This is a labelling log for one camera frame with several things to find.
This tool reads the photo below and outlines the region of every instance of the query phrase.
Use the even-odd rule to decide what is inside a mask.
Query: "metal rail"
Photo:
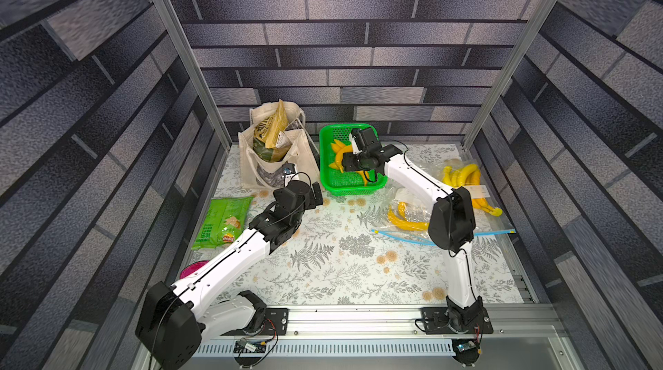
[[[493,107],[497,102],[497,99],[507,88],[509,81],[511,81],[511,76],[513,76],[516,68],[518,68],[518,64],[520,64],[520,61],[525,56],[525,53],[532,44],[532,41],[534,41],[536,34],[539,32],[539,30],[541,30],[543,22],[550,14],[552,8],[555,6],[555,2],[557,2],[557,0],[539,1],[534,14],[532,15],[532,18],[527,21],[525,29],[522,31],[522,34],[520,34],[520,37],[518,38],[518,42],[516,45],[514,45],[504,67],[502,67],[502,70],[493,83],[491,90],[488,92],[486,100],[481,105],[481,108],[477,112],[477,115],[474,117],[472,124],[469,126],[469,131],[462,141],[464,149],[469,150],[469,148],[472,146],[472,143],[474,143],[474,140],[479,134],[479,130],[481,127],[483,127],[483,124],[486,122],[486,119],[488,119],[488,116],[490,116],[491,111],[493,111]]]
[[[225,128],[225,124],[219,115],[219,109],[216,107],[214,99],[211,96],[210,87],[208,87],[205,82],[203,72],[200,70],[200,66],[195,60],[194,52],[191,50],[191,45],[189,45],[189,41],[184,34],[184,30],[180,24],[180,20],[175,14],[175,9],[172,7],[172,3],[170,3],[170,0],[152,1],[154,2],[154,7],[156,8],[157,13],[164,22],[170,40],[173,45],[175,45],[175,49],[180,55],[182,63],[184,64],[186,71],[189,73],[189,77],[191,77],[191,82],[194,84],[198,97],[210,116],[210,121],[212,126],[214,126],[214,130],[219,133],[223,148],[226,150],[230,149],[230,144],[232,143],[230,133],[228,133],[228,129]]]

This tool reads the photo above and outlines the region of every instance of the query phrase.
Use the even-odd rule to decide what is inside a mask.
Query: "metal beam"
[[[474,117],[472,124],[469,126],[469,131],[463,138],[463,148],[469,150],[469,148],[472,146],[474,139],[476,139],[477,135],[479,134],[479,130],[481,127],[483,127],[486,119],[488,119],[490,116],[491,111],[493,111],[493,107],[497,102],[497,99],[507,88],[507,85],[511,80],[511,76],[513,76],[516,68],[518,68],[518,64],[520,64],[520,61],[529,49],[532,41],[534,41],[536,34],[539,32],[539,30],[541,30],[543,22],[550,14],[552,8],[555,6],[555,2],[557,2],[557,0],[539,1],[534,14],[532,15],[532,18],[527,21],[525,29],[523,30],[522,34],[520,34],[518,42],[511,50],[509,58],[507,58],[504,67],[502,67],[502,70],[497,76],[497,79],[491,87],[491,90],[486,96],[486,100],[481,105],[479,112],[477,112],[476,117]]]
[[[411,339],[474,338],[474,334],[424,335],[414,325],[422,305],[278,305],[288,308],[284,338]],[[564,337],[566,331],[551,304],[486,304],[494,333],[485,337]]]
[[[166,26],[166,30],[170,35],[170,40],[173,45],[175,45],[175,49],[180,55],[182,63],[184,64],[186,71],[189,73],[189,77],[191,77],[191,82],[194,84],[198,97],[210,116],[210,121],[212,126],[214,126],[214,130],[219,133],[223,148],[229,150],[230,144],[232,143],[230,133],[228,133],[228,129],[225,128],[225,124],[219,115],[219,109],[211,96],[210,87],[208,87],[205,82],[203,72],[200,70],[200,66],[195,60],[194,52],[191,50],[191,45],[189,45],[189,41],[184,34],[184,30],[180,24],[180,20],[175,14],[175,9],[172,7],[172,3],[170,3],[170,0],[152,1],[154,2],[154,7],[156,8],[157,13]]]

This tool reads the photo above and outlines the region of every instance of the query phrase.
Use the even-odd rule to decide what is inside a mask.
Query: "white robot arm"
[[[446,326],[457,333],[470,331],[485,310],[471,286],[475,220],[469,192],[453,189],[426,174],[395,146],[382,147],[372,128],[354,129],[350,140],[353,153],[344,154],[345,171],[375,170],[427,204],[432,214],[428,233],[444,250],[448,269]],[[301,181],[294,165],[284,165],[283,177],[286,186],[274,192],[275,202],[256,216],[227,250],[170,287],[157,283],[148,291],[136,335],[164,370],[184,365],[202,342],[214,336],[237,329],[246,333],[259,330],[266,306],[250,291],[210,305],[239,275],[290,239],[304,210],[322,204],[319,184]]]

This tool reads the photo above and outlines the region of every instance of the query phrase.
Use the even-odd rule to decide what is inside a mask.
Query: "label sticker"
[[[472,184],[463,187],[469,191],[469,196],[471,196],[472,199],[491,197],[491,195],[488,193],[488,188],[485,186],[485,184]]]

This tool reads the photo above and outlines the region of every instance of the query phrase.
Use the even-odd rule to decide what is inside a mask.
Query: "green basket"
[[[332,142],[340,140],[344,144],[350,144],[349,136],[353,128],[370,127],[377,136],[377,131],[368,124],[331,124],[320,130],[320,182],[322,186],[334,196],[346,196],[348,194],[371,194],[385,186],[387,178],[377,175],[377,182],[364,186],[364,180],[357,173],[343,173],[335,168],[329,167],[334,162],[336,153],[332,150]],[[375,180],[375,172],[369,173],[369,180]]]

